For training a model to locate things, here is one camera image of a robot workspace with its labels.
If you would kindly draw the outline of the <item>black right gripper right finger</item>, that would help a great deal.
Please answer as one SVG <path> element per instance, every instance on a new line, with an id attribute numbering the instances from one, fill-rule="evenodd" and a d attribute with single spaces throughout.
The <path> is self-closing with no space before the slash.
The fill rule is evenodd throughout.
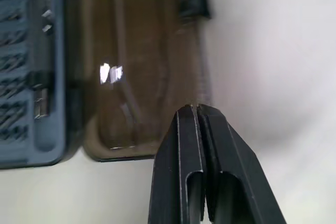
<path id="1" fill-rule="evenodd" d="M 214 107 L 197 108 L 211 223 L 285 223 L 254 151 Z"/>

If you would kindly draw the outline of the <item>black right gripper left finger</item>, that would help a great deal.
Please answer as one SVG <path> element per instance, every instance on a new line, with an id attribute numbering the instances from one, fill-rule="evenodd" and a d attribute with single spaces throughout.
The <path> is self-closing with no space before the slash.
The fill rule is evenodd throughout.
<path id="1" fill-rule="evenodd" d="M 201 223 L 206 163 L 192 105 L 176 111 L 153 165 L 149 223 Z"/>

